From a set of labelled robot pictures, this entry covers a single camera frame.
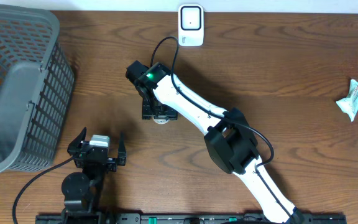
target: basket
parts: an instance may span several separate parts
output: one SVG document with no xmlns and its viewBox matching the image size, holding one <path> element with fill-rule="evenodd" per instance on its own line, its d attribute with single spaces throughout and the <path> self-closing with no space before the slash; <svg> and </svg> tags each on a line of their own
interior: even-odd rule
<svg viewBox="0 0 358 224">
<path fill-rule="evenodd" d="M 0 5 L 0 172 L 53 162 L 74 74 L 48 11 Z"/>
</svg>

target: white device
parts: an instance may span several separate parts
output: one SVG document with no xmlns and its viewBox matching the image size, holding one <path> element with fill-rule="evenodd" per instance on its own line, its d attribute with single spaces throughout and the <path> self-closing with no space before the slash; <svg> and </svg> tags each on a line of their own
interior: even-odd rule
<svg viewBox="0 0 358 224">
<path fill-rule="evenodd" d="M 175 74 L 173 74 L 173 78 L 177 87 L 179 87 L 179 89 L 187 97 L 201 105 L 203 108 L 213 112 L 214 114 L 224 116 L 223 113 L 226 111 L 224 108 L 220 108 L 209 103 L 195 92 L 191 91 L 178 79 Z M 220 122 L 220 119 L 208 116 L 207 113 L 190 103 L 188 100 L 182 97 L 181 94 L 178 94 L 172 84 L 171 76 L 166 75 L 157 83 L 157 85 L 158 87 L 153 91 L 159 102 L 170 106 L 182 114 L 186 119 L 191 121 L 204 135 L 208 134 L 208 128 L 210 126 L 214 127 Z M 286 212 L 288 212 L 290 215 L 293 215 L 295 206 L 281 193 L 272 178 L 267 173 L 264 166 L 259 166 L 257 168 L 262 178 L 258 176 L 255 169 L 256 165 L 260 164 L 261 162 L 262 159 L 259 156 L 248 164 L 248 166 L 245 168 L 245 174 L 234 174 L 238 176 L 241 181 L 243 181 L 243 183 L 245 183 L 247 188 L 251 191 L 252 195 L 257 199 L 267 219 L 275 223 L 286 223 L 290 218 Z M 269 189 L 264 184 L 264 181 L 276 196 L 278 201 L 280 201 L 280 203 L 285 207 L 286 211 L 284 211 L 284 209 L 278 204 L 274 196 L 270 193 Z"/>
<path fill-rule="evenodd" d="M 178 11 L 178 40 L 181 46 L 200 46 L 204 42 L 204 9 L 184 4 Z"/>
</svg>

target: wooden table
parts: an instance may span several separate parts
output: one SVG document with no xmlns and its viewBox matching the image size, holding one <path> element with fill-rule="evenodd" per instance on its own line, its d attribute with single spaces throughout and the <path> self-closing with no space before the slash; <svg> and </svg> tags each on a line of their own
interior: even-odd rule
<svg viewBox="0 0 358 224">
<path fill-rule="evenodd" d="M 177 35 L 171 12 L 54 12 L 60 43 L 77 80 L 55 163 L 69 158 L 81 129 L 126 136 L 127 165 L 106 176 L 101 204 L 144 213 L 243 213 L 260 210 L 244 184 L 213 163 L 203 135 L 179 116 L 158 125 L 140 118 L 142 98 L 126 67 L 150 62 L 155 45 Z M 300 209 L 344 213 L 358 223 L 358 114 L 353 123 L 335 101 L 358 81 L 358 15 L 206 13 L 201 47 L 181 47 L 178 76 L 208 101 L 244 112 L 275 147 L 267 166 L 281 191 Z M 170 65 L 174 43 L 156 62 Z M 262 141 L 264 158 L 269 152 Z M 35 181 L 20 199 L 19 223 L 63 208 L 65 165 Z M 36 173 L 0 174 L 0 223 Z"/>
</svg>

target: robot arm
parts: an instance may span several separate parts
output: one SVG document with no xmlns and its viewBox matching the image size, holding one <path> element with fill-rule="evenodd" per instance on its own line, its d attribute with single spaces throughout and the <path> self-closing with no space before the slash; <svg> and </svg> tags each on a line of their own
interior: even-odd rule
<svg viewBox="0 0 358 224">
<path fill-rule="evenodd" d="M 256 171 L 256 165 L 260 164 L 262 159 L 256 150 L 257 141 L 253 133 L 211 117 L 197 108 L 177 93 L 169 74 L 169 69 L 160 63 L 156 63 L 148 69 L 136 61 L 128 67 L 126 77 L 135 85 L 139 94 L 146 99 L 146 103 L 149 102 L 153 106 L 157 102 L 157 107 L 154 109 L 155 119 L 164 119 L 161 111 L 158 111 L 158 108 L 161 107 L 158 103 L 161 103 L 191 121 L 204 134 L 204 140 L 212 160 L 223 171 L 228 174 L 234 173 L 243 181 L 259 202 L 264 215 L 271 222 L 286 223 L 289 221 L 290 216 L 293 216 L 297 209 L 291 201 L 284 197 L 264 166 L 259 166 L 258 172 Z M 242 121 L 248 125 L 239 110 L 227 111 L 207 102 L 187 88 L 175 74 L 174 81 L 187 97 L 208 111 L 222 117 Z"/>
</svg>

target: white backdrop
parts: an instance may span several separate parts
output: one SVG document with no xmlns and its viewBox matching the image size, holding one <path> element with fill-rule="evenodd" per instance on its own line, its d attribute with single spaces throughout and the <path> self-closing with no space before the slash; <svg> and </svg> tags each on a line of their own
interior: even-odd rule
<svg viewBox="0 0 358 224">
<path fill-rule="evenodd" d="M 0 4 L 48 10 L 177 11 L 198 3 L 207 12 L 358 13 L 358 0 L 0 0 Z"/>
</svg>

